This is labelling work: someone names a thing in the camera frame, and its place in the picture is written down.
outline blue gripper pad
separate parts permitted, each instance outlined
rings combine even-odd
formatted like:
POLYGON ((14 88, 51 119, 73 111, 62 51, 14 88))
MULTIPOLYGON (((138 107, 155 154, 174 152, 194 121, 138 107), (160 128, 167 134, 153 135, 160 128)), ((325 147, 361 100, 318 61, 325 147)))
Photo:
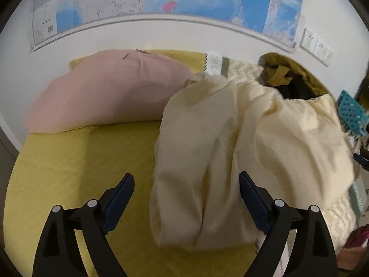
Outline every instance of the blue gripper pad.
POLYGON ((135 181, 131 174, 126 174, 119 184, 104 193, 110 199, 104 209, 103 233, 113 231, 117 226, 128 202, 130 201, 135 188, 135 181))
POLYGON ((272 197, 264 188, 258 188, 246 172, 239 174, 239 188, 256 228, 267 235, 271 230, 269 223, 269 207, 272 197))
POLYGON ((345 123, 346 129, 353 135, 365 135, 368 117, 360 104, 347 91, 342 90, 338 99, 338 114, 345 123))

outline screw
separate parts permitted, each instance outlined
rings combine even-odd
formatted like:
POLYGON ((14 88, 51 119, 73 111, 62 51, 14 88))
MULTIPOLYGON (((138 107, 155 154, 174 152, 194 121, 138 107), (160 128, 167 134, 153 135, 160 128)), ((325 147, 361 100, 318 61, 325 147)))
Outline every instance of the screw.
POLYGON ((313 211, 313 212, 319 212, 319 207, 318 206, 316 206, 316 205, 311 205, 310 206, 310 209, 313 211))
POLYGON ((87 202, 88 207, 95 207, 96 205, 97 205, 96 200, 90 200, 90 201, 87 202))
POLYGON ((285 205, 285 202, 281 199, 277 199, 274 201, 274 204, 277 205, 278 207, 283 207, 285 205))
POLYGON ((52 208, 52 212, 59 212, 61 210, 61 206, 60 205, 55 205, 53 208, 52 208))

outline pink bag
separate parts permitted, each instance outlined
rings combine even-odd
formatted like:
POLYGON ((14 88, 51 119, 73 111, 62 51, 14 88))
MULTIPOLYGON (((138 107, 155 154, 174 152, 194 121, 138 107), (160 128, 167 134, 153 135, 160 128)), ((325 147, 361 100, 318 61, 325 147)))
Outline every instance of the pink bag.
POLYGON ((160 54, 106 50, 51 81, 26 118, 30 133, 59 133, 90 125, 161 120, 169 99, 192 73, 160 54))
POLYGON ((337 255, 339 268, 352 271, 368 249, 369 225, 354 230, 344 248, 337 255))

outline floor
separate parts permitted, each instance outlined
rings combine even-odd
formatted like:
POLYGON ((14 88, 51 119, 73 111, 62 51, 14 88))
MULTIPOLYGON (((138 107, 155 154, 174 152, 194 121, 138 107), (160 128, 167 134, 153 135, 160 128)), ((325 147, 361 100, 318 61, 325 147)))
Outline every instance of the floor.
POLYGON ((18 151, 11 145, 0 128, 0 245, 4 246, 3 217, 6 190, 18 151))
POLYGON ((338 272, 338 277, 348 277, 349 274, 350 274, 350 272, 340 270, 338 272))

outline light switch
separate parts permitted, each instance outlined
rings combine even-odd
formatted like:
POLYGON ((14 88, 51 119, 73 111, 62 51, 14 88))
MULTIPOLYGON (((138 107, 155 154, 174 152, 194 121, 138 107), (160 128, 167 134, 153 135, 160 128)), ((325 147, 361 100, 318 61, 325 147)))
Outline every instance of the light switch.
POLYGON ((320 38, 317 40, 317 45, 314 50, 314 56, 319 59, 320 61, 323 61, 323 57, 325 55, 325 52, 327 51, 327 44, 320 38))
POLYGON ((329 47, 327 47, 327 50, 325 51, 325 54, 323 56, 322 63, 326 66, 329 66, 331 64, 332 58, 333 52, 329 47))
POLYGON ((309 52, 310 54, 313 54, 315 51, 316 45, 317 45, 316 34, 313 31, 311 31, 309 28, 305 28, 304 36, 300 43, 301 48, 303 48, 305 51, 309 52))

